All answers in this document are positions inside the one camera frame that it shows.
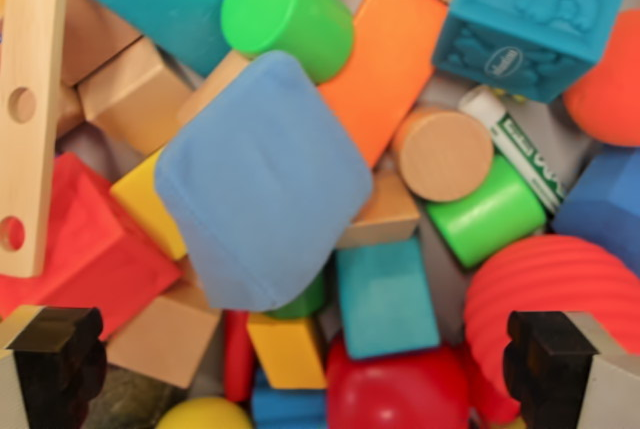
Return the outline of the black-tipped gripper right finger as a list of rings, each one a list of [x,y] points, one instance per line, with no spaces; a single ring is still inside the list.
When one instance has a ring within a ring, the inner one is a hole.
[[[514,311],[503,356],[528,428],[637,428],[639,357],[587,312]]]

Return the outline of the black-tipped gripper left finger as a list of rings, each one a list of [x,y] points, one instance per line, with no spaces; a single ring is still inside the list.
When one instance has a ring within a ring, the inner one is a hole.
[[[23,305],[1,322],[1,426],[79,428],[101,391],[97,308]]]

